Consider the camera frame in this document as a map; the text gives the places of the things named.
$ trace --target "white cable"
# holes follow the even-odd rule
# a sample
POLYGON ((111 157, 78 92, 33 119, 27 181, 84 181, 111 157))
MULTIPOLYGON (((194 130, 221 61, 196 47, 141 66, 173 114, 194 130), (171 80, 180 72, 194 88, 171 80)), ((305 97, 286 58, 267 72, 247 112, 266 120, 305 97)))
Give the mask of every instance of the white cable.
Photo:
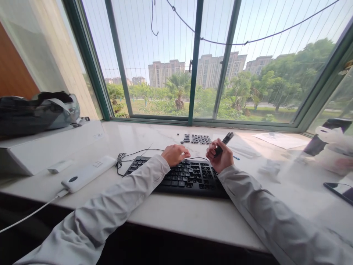
POLYGON ((50 204, 51 202, 53 202, 54 200, 56 200, 57 198, 61 198, 63 196, 65 196, 66 194, 68 194, 67 190, 62 190, 61 192, 59 192, 55 198, 51 199, 49 202, 47 202, 46 204, 44 204, 42 207, 40 207, 38 210, 32 212, 30 215, 28 215, 27 217, 24 217, 22 220, 4 228, 3 230, 0 231, 0 234, 8 229, 10 229, 11 227, 14 227, 15 225, 18 225, 19 223, 23 222, 24 220, 27 220, 28 218, 30 218, 31 216, 35 215, 36 213, 38 213, 40 210, 42 210, 45 206, 47 206, 48 204, 50 204))

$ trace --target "person's left hand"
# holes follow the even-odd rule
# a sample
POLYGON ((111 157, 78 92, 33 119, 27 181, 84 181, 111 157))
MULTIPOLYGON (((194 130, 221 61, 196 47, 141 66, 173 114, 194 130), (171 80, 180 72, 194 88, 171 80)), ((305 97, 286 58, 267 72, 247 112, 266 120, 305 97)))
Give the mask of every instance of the person's left hand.
POLYGON ((190 152, 183 145, 169 145, 164 149, 161 156, 168 162, 170 167, 173 167, 183 159, 189 158, 190 152))

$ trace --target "sky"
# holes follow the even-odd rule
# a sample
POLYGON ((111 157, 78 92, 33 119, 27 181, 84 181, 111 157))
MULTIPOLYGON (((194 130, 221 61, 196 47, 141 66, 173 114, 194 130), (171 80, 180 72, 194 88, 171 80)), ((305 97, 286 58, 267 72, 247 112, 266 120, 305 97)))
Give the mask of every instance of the sky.
MULTIPOLYGON (((204 0, 201 37, 226 42, 233 9, 232 0, 204 0)), ((279 32, 313 15, 334 0, 243 0, 233 43, 244 43, 279 32)), ((179 15, 195 28, 197 0, 170 0, 179 15)), ((148 65, 178 59, 189 69, 195 34, 176 16, 166 0, 112 0, 126 76, 143 76, 149 83, 148 65)), ((104 0, 83 0, 93 41, 105 78, 120 77, 104 0)), ((232 52, 258 56, 297 53, 308 43, 328 38, 337 42, 353 16, 353 2, 340 0, 320 14, 277 36, 233 46, 232 52)), ((200 41, 203 54, 222 56, 225 45, 200 41)))

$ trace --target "white jacket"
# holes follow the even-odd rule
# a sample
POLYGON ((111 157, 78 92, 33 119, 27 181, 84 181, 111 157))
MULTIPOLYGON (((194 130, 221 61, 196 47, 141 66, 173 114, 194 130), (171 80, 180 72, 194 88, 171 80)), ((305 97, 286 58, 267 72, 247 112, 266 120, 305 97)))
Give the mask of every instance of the white jacket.
MULTIPOLYGON (((96 264, 108 236, 128 219, 169 172, 156 155, 60 222, 43 244, 15 264, 96 264)), ((229 197, 280 264, 353 264, 353 249, 292 212, 235 166, 218 176, 229 197)))

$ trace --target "green window frame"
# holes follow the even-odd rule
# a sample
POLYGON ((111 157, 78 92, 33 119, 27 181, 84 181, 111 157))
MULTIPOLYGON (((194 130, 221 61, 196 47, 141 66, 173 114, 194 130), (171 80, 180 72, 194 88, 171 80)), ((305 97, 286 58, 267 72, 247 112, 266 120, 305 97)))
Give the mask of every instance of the green window frame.
MULTIPOLYGON (((99 64, 99 59, 96 53, 95 45, 93 43, 92 35, 88 25, 87 17, 81 0, 62 0, 67 12, 68 19, 71 23, 73 32, 75 34, 80 52, 86 65, 88 75, 91 79, 92 86, 99 101, 104 120, 117 120, 126 122, 140 122, 140 123, 157 123, 157 124, 175 124, 184 126, 207 126, 207 127, 229 127, 229 128, 243 128, 256 129, 268 131, 287 131, 304 133, 309 128, 321 108, 325 105, 329 97, 336 89, 339 82, 343 79, 337 73, 344 68, 344 64, 353 59, 353 18, 349 21, 346 29, 337 41, 334 50, 329 57, 326 65, 320 74, 317 75, 316 81, 309 92, 305 101, 301 104, 296 116, 291 123, 274 123, 274 122, 257 122, 257 121, 241 121, 241 120, 220 120, 217 118, 218 108, 220 105, 223 84, 225 81, 228 60, 231 52, 231 45, 226 45, 224 52, 224 59, 221 69, 221 77, 218 85, 215 105, 213 110, 213 118, 194 118, 194 103, 196 91, 196 77, 197 64, 199 59, 200 47, 200 32, 203 16, 203 0, 197 0, 196 7, 196 23, 195 23, 195 38, 193 46, 193 71, 191 75, 191 89, 190 89, 190 105, 188 117, 178 116, 157 116, 157 115, 142 115, 133 114, 130 95, 128 92, 128 85, 124 70, 124 62, 122 59, 119 36, 115 25, 114 13, 111 0, 105 0, 106 10, 108 14, 110 30, 113 36, 115 53, 117 56, 119 71, 121 75, 122 86, 126 98, 126 106, 129 113, 129 118, 113 117, 114 112, 110 104, 108 91, 104 82, 103 73, 99 64)), ((233 42, 235 29, 239 16, 241 0, 235 0, 229 24, 227 44, 233 42)))

